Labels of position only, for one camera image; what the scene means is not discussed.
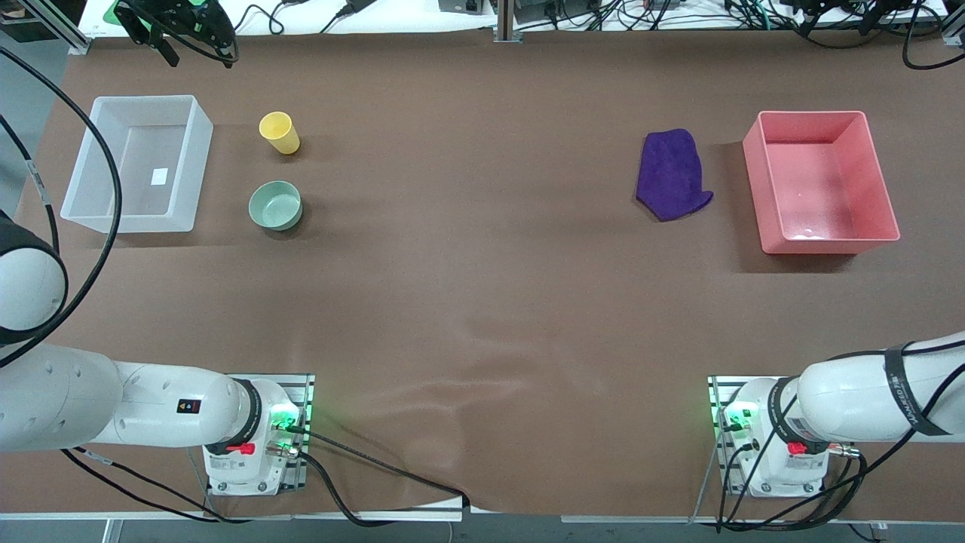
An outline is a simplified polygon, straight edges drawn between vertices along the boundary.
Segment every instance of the small black sticker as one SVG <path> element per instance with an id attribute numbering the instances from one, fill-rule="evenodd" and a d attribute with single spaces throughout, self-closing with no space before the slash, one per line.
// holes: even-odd
<path id="1" fill-rule="evenodd" d="M 178 400 L 178 413 L 198 414 L 201 412 L 201 400 Z"/>

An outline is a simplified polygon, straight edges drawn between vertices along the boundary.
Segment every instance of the yellow cup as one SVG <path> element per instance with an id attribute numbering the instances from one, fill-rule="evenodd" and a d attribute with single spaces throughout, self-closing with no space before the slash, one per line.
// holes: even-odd
<path id="1" fill-rule="evenodd" d="M 298 151 L 298 146 L 301 145 L 298 132 L 295 131 L 288 113 L 281 111 L 268 113 L 258 123 L 258 132 L 283 155 L 291 155 Z"/>

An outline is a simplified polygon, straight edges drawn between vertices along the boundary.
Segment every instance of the cup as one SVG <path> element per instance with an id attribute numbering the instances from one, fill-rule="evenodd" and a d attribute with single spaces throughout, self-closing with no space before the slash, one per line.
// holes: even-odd
<path id="1" fill-rule="evenodd" d="M 288 230 L 298 223 L 301 212 L 301 194 L 285 181 L 271 181 L 259 186 L 248 201 L 251 219 L 271 230 Z"/>
<path id="2" fill-rule="evenodd" d="M 258 123 L 258 132 L 282 155 L 291 155 L 298 151 L 301 145 L 298 132 L 295 131 L 288 113 L 281 111 L 268 113 Z"/>

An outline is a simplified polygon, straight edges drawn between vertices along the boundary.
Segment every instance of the white plastic bin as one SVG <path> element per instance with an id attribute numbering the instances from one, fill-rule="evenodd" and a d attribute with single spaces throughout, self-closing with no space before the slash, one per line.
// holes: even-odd
<path id="1" fill-rule="evenodd" d="M 121 172 L 120 232 L 187 232 L 194 227 L 214 126 L 193 96 L 99 97 L 91 120 Z M 106 233 L 114 190 L 107 160 L 88 130 L 61 217 Z"/>

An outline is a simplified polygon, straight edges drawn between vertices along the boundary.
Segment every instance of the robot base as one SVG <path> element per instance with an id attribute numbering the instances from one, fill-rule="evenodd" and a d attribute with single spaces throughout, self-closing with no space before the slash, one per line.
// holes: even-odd
<path id="1" fill-rule="evenodd" d="M 262 397 L 262 416 L 248 442 L 255 446 L 254 453 L 215 455 L 202 447 L 213 496 L 274 496 L 282 483 L 292 434 L 278 428 L 297 422 L 299 411 L 277 383 L 253 379 L 251 384 Z"/>
<path id="2" fill-rule="evenodd" d="M 776 383 L 776 380 L 769 378 L 751 380 L 734 394 L 731 402 L 720 412 L 722 428 L 733 424 L 742 426 L 741 430 L 724 435 L 725 443 L 733 441 L 733 448 L 726 446 L 725 452 L 730 458 L 734 450 L 746 444 L 751 446 L 751 450 L 739 453 L 735 462 L 745 481 L 760 458 L 754 477 L 748 483 L 751 496 L 808 498 L 820 492 L 828 471 L 828 452 L 790 454 L 787 443 L 778 435 L 774 435 L 771 443 L 762 450 L 774 429 L 767 413 L 767 400 Z"/>

